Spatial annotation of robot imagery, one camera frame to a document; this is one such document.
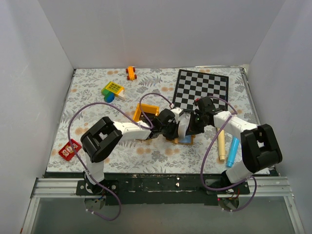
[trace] blue tube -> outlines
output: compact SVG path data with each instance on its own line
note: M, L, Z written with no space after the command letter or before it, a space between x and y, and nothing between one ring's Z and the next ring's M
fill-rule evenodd
M234 164L238 146L239 146L239 140L236 137L233 137L231 148L230 148L230 153L228 156L228 161L226 162L226 166L229 168L231 168Z

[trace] gray wall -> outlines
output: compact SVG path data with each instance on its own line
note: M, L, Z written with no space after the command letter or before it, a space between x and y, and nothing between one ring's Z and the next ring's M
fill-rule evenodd
M262 123L271 124L307 233L312 233L312 2L286 0L249 70Z
M285 0L39 0L74 68L250 63Z
M37 0L0 4L0 233L20 233L73 68Z

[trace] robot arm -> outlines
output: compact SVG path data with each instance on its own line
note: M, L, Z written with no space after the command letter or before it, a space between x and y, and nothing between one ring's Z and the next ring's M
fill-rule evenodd
M197 109L186 119L181 118L184 113L180 108L164 109L152 119L154 127L150 130L142 128L148 127L142 120L139 121L140 126L137 126L131 122L114 122L108 117L103 117L81 137L82 147L89 156L87 167L90 174L98 182L104 180L103 160L120 141L146 140L156 138L160 134L167 139L184 138L187 135L203 133L208 125L220 128L231 115L229 111L215 108L209 97L195 100L194 105ZM240 140L243 158L241 162L222 173L224 186L239 182L282 161L282 154L271 126L258 126L233 116L224 130ZM89 185L96 185L88 174L86 177Z

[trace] patterned table surface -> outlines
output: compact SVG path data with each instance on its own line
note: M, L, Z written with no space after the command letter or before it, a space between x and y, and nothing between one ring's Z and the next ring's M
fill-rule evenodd
M238 111L238 117L256 123L256 117L249 102L245 82L239 68L184 68L229 77L229 102ZM159 92L173 99L178 68L136 69L137 80L127 80L125 69L77 69L73 78L63 113L61 115L55 142L47 166L47 172L82 172L83 167L76 157L64 160L58 151L68 142L67 127L73 114L82 106L91 102L103 101L101 89L110 81L125 87L125 100L115 98L115 106L133 116L139 99L149 92ZM143 103L168 108L161 97L147 96ZM80 143L80 137L100 118L108 116L112 120L129 121L115 109L97 105L85 109L71 128L71 138ZM194 144L176 145L166 141L163 136L156 139L120 142L104 161L104 171L109 173L199 173L206 149L216 134L214 127L205 128L205 133L196 135ZM228 152L232 136L225 134ZM79 151L85 161L85 153ZM241 160L241 149L236 162ZM205 173L221 173L226 170L225 163L218 160L217 142L213 145L205 164Z

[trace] black and white checkerboard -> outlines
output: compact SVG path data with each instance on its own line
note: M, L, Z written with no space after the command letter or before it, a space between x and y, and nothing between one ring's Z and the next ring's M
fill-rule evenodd
M195 110L194 100L205 96L216 96L228 101L229 98L229 77L213 75L202 72L179 70L175 86L173 104L186 112ZM213 99L216 108L228 105L224 102Z

